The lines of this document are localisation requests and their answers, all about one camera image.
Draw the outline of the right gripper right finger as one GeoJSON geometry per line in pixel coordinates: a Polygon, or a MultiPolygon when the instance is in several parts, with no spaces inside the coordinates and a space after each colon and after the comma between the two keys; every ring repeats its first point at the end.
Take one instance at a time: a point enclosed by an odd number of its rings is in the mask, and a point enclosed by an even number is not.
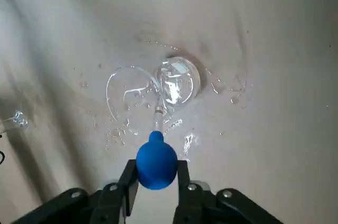
{"type": "Polygon", "coordinates": [[[173,223],[281,223],[240,191],[225,188],[213,194],[191,181],[187,161],[178,161],[179,203],[173,223]]]}

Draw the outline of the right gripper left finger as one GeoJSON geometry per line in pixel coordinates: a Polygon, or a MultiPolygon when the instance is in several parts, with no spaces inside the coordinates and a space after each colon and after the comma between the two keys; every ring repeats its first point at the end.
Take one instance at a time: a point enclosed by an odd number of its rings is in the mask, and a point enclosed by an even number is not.
{"type": "Polygon", "coordinates": [[[13,223],[125,223],[137,189],[136,161],[128,160],[117,182],[93,194],[81,188],[68,189],[13,223]]]}

